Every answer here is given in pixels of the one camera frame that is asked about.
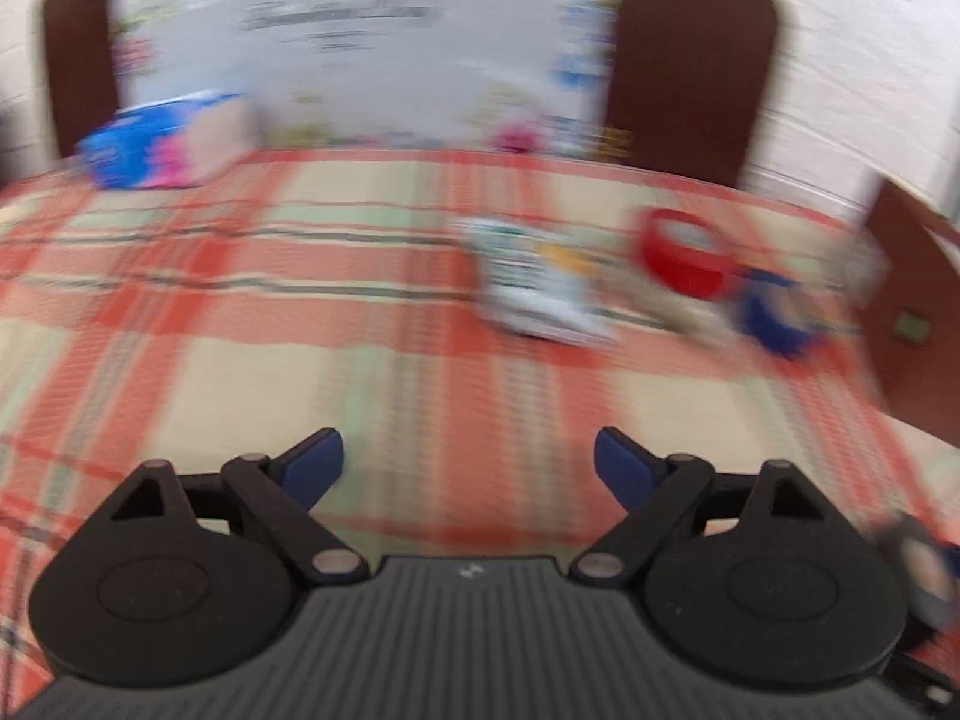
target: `tissue pack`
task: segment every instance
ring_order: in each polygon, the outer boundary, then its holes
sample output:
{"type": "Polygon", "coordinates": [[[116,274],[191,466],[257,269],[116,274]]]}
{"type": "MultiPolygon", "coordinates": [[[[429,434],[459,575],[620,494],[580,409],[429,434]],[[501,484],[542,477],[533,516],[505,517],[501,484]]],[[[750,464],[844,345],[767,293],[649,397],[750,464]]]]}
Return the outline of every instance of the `tissue pack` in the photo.
{"type": "Polygon", "coordinates": [[[250,100],[217,92],[125,108],[78,144],[103,189],[197,186],[255,148],[250,100]]]}

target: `white wall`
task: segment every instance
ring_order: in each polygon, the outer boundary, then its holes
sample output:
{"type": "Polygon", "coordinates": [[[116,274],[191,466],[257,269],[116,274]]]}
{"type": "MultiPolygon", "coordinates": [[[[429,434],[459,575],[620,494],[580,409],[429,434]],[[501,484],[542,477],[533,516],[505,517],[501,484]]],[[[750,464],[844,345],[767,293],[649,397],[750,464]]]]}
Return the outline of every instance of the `white wall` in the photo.
{"type": "MultiPolygon", "coordinates": [[[[0,0],[0,159],[51,165],[39,0],[0,0]]],[[[760,194],[847,214],[885,170],[946,199],[960,132],[960,0],[784,0],[781,56],[745,176],[760,194]]]]}

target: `table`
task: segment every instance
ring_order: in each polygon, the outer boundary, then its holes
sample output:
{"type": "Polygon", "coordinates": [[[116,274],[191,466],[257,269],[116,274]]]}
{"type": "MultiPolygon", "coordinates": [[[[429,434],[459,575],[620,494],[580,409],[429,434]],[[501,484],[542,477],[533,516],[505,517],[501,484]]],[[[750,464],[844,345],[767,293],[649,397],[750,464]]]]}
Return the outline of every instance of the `table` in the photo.
{"type": "MultiPolygon", "coordinates": [[[[904,508],[960,536],[955,450],[871,405],[832,276],[847,233],[822,215],[641,170],[462,152],[266,152],[199,189],[48,176],[3,199],[0,716],[47,679],[32,582],[149,457],[210,471],[336,426],[347,470],[315,514],[374,559],[567,560],[622,515],[592,470],[607,424],[721,470],[786,457],[859,524],[904,508]],[[703,215],[750,262],[805,281],[833,332],[786,362],[747,338],[696,346],[613,296],[612,346],[480,322],[457,215],[609,248],[651,205],[703,215]]],[[[939,664],[956,666],[955,645],[939,664]]]]}

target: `floral poster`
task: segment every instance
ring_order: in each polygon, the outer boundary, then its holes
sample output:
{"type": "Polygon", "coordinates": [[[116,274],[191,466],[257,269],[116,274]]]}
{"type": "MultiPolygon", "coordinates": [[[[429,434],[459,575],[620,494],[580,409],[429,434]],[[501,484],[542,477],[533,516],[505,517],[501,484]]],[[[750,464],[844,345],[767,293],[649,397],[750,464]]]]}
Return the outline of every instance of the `floral poster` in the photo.
{"type": "Polygon", "coordinates": [[[127,105],[250,95],[267,143],[584,154],[616,0],[112,0],[127,105]]]}

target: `wooden headboard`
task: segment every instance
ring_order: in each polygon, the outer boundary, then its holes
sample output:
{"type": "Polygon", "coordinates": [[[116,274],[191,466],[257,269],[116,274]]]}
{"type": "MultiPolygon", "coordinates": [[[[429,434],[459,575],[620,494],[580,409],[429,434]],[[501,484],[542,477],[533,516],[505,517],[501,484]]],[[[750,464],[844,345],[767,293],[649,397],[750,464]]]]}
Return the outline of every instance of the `wooden headboard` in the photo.
{"type": "MultiPolygon", "coordinates": [[[[777,31],[773,0],[623,0],[606,115],[611,156],[736,186],[777,31]]],[[[107,0],[46,0],[43,45],[66,156],[119,105],[107,0]]]]}

